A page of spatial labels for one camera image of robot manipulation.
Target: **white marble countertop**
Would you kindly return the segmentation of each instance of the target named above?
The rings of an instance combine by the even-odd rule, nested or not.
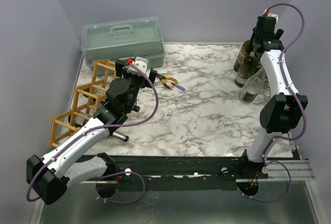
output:
[[[147,123],[118,131],[130,136],[125,143],[113,137],[99,142],[86,154],[151,156],[241,156],[255,139],[261,109],[268,102],[266,89],[251,104],[238,100],[234,60],[238,45],[165,44],[164,65],[156,70],[179,80],[186,91],[155,86],[159,109]],[[91,81],[92,71],[83,62],[77,85]],[[130,113],[126,123],[151,114],[155,97],[150,88],[138,94],[140,112]],[[87,102],[83,96],[79,104]],[[276,144],[269,156],[292,157],[288,141]]]

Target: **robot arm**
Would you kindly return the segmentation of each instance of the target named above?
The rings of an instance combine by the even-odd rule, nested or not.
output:
[[[147,69],[147,64],[148,60],[137,57],[134,65],[154,83],[157,72]],[[106,91],[107,100],[94,113],[93,118],[58,148],[41,158],[33,155],[27,160],[26,180],[29,184],[34,181],[32,188],[45,204],[57,201],[73,184],[102,176],[106,170],[110,174],[115,172],[113,161],[106,154],[98,154],[86,162],[74,163],[96,143],[112,135],[127,120],[126,114],[138,112],[140,108],[136,106],[136,99],[139,89],[151,87],[138,71],[127,67],[125,62],[116,62],[116,74],[120,78],[111,82]],[[103,125],[112,127],[91,131]]]
[[[285,62],[285,55],[282,61],[279,61],[280,53],[284,49],[279,40],[283,31],[280,29],[274,33],[276,19],[269,16],[258,17],[257,25],[253,30],[250,42],[251,50],[260,59],[263,68],[266,71],[271,88],[271,99],[260,113],[260,124],[262,126],[258,136],[253,144],[247,149],[249,161],[263,162],[263,155],[267,156],[273,145],[268,146],[274,136],[281,136],[295,128],[302,116],[294,96],[289,91],[282,69],[288,85],[297,95],[303,108],[308,104],[306,96],[299,95],[295,88]]]

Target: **green plastic box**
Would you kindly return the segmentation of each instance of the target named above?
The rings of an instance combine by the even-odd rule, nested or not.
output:
[[[123,57],[148,59],[148,67],[160,67],[164,61],[164,45],[156,17],[107,22],[83,27],[82,50],[86,65],[93,61]],[[103,74],[104,68],[98,70]]]

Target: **wine bottle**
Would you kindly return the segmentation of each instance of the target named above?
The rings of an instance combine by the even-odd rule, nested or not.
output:
[[[248,52],[248,45],[249,45],[249,40],[246,40],[242,48],[240,49],[236,62],[234,62],[233,69],[235,72],[238,72],[240,65],[242,64],[243,58],[247,55]]]
[[[88,114],[86,114],[86,113],[84,113],[84,112],[79,112],[80,114],[83,114],[83,115],[85,115],[85,116],[87,116],[87,117],[92,117],[92,116],[90,116],[90,115],[88,115]],[[70,123],[70,120],[71,120],[71,115],[70,116],[68,116],[68,122]],[[87,119],[85,119],[85,118],[83,118],[83,117],[80,117],[80,116],[78,116],[78,115],[76,115],[75,116],[75,118],[74,118],[74,126],[75,127],[82,127],[82,126],[84,126],[85,124],[87,123]]]
[[[238,87],[243,87],[244,84],[247,82],[247,79],[249,79],[255,72],[255,69],[259,63],[258,58],[255,56],[254,52],[250,52],[250,54],[247,54],[242,64],[239,67],[238,74],[234,80],[235,84]]]

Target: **purple cable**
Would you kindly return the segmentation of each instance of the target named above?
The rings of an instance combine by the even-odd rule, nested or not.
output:
[[[288,169],[284,164],[282,164],[281,162],[276,161],[276,160],[271,160],[271,161],[269,161],[268,164],[267,164],[266,166],[268,166],[268,165],[271,164],[271,163],[278,163],[278,164],[280,164],[281,166],[284,167],[284,169],[285,169],[286,172],[288,173],[288,175],[289,175],[289,183],[290,183],[290,185],[289,185],[289,188],[288,188],[288,190],[286,191],[286,193],[285,193],[282,197],[280,197],[280,198],[278,198],[278,199],[276,199],[276,200],[263,200],[263,199],[258,199],[258,198],[255,198],[255,197],[250,197],[250,196],[244,194],[244,193],[239,189],[239,187],[237,187],[238,191],[242,194],[243,197],[246,197],[246,198],[248,198],[248,199],[250,199],[250,200],[254,200],[254,201],[258,201],[258,202],[278,202],[278,201],[283,200],[285,197],[287,197],[287,196],[290,194],[290,192],[291,192],[291,190],[292,190],[292,178],[291,178],[291,173],[290,173],[289,169]]]
[[[291,86],[289,85],[288,79],[287,79],[286,74],[285,74],[284,67],[282,65],[282,57],[283,57],[284,53],[287,51],[287,49],[289,47],[291,47],[291,45],[293,45],[298,40],[298,38],[301,36],[302,32],[304,31],[304,28],[305,28],[305,18],[304,18],[303,13],[301,12],[301,10],[298,9],[298,7],[296,7],[296,6],[292,5],[292,4],[289,4],[289,3],[277,3],[277,4],[272,5],[271,7],[267,8],[267,11],[269,11],[270,9],[272,9],[272,8],[274,8],[276,6],[289,6],[291,8],[294,8],[299,13],[299,15],[301,17],[301,21],[302,21],[302,25],[301,25],[301,29],[300,29],[299,34],[296,36],[296,38],[291,43],[289,43],[289,45],[287,47],[284,48],[284,50],[281,51],[281,53],[279,55],[278,62],[281,65],[280,66],[280,71],[281,71],[281,74],[282,74],[282,76],[284,78],[285,85],[286,85],[287,89],[289,90],[289,92],[291,92],[291,94],[293,95],[296,103],[298,104],[298,106],[300,108],[300,111],[302,113],[303,120],[304,120],[304,126],[302,128],[301,133],[297,137],[290,138],[290,137],[284,137],[284,136],[274,136],[272,139],[270,139],[270,141],[268,142],[267,146],[264,148],[264,150],[262,152],[263,162],[264,162],[264,164],[265,164],[266,167],[269,164],[271,164],[271,163],[278,163],[278,164],[280,164],[281,166],[283,166],[285,168],[286,172],[289,175],[289,183],[290,183],[290,185],[289,185],[289,188],[288,188],[287,192],[282,197],[280,197],[280,198],[278,198],[276,200],[263,200],[263,199],[258,199],[258,198],[255,198],[255,197],[250,197],[250,196],[244,194],[239,188],[237,188],[239,190],[239,192],[242,194],[243,197],[246,197],[246,198],[249,198],[251,200],[258,201],[258,202],[278,202],[278,201],[283,200],[285,197],[287,197],[290,194],[290,192],[292,190],[292,178],[291,178],[291,174],[290,174],[289,169],[283,163],[281,163],[279,161],[276,161],[276,160],[271,160],[268,163],[266,163],[266,161],[265,161],[265,159],[266,159],[265,158],[265,154],[266,154],[267,150],[269,149],[269,147],[274,142],[274,139],[284,139],[284,140],[289,140],[289,141],[297,140],[297,139],[300,139],[304,135],[304,133],[305,133],[305,131],[307,129],[307,115],[305,113],[304,107],[302,106],[302,104],[301,104],[299,98],[297,97],[297,95],[291,89]]]
[[[142,75],[147,82],[149,83],[149,85],[151,86],[154,94],[155,94],[155,107],[154,107],[154,111],[151,113],[151,115],[149,117],[147,117],[146,119],[144,119],[143,121],[137,122],[137,123],[132,123],[132,124],[117,124],[117,125],[103,125],[103,126],[98,126],[98,127],[93,127],[90,128],[88,131],[85,132],[85,134],[88,134],[94,130],[100,129],[100,128],[113,128],[113,127],[133,127],[133,126],[137,126],[143,123],[148,122],[156,113],[158,107],[159,107],[159,97],[157,95],[157,91],[154,87],[154,84],[151,82],[151,80],[147,77],[147,75],[145,73],[143,73],[140,69],[138,69],[135,65],[130,64],[130,66],[135,69],[137,72],[140,73],[140,75]],[[57,154],[55,154],[53,156],[54,159],[56,159],[58,156],[60,156],[64,151],[66,151],[70,146],[72,146],[76,141],[78,141],[81,137],[83,137],[84,135],[78,135],[76,138],[74,138],[72,141],[70,141],[62,150],[60,150]],[[43,171],[43,169],[45,169],[50,163],[52,162],[52,160],[49,160],[47,163],[45,163],[40,170],[35,174],[35,176],[32,178],[29,187],[27,189],[26,192],[26,200],[28,202],[34,202],[40,199],[40,197],[36,197],[34,199],[30,198],[30,192],[32,190],[32,187],[37,179],[37,177],[40,175],[40,173]]]
[[[129,171],[128,172],[123,171],[123,172],[117,172],[117,173],[106,175],[106,176],[101,176],[99,178],[107,178],[107,177],[117,176],[117,175],[122,175],[122,174],[134,174],[134,175],[136,175],[137,177],[140,178],[141,182],[143,183],[143,190],[142,190],[141,194],[134,200],[122,202],[122,201],[111,200],[110,198],[102,198],[99,195],[98,188],[96,188],[96,193],[98,195],[98,198],[100,198],[102,200],[106,200],[107,202],[113,202],[113,203],[119,203],[119,204],[129,204],[129,203],[137,202],[139,199],[141,199],[144,196],[144,193],[145,193],[145,182],[144,182],[143,177],[141,175],[139,175],[138,173],[133,172],[133,171],[130,171],[130,172]]]

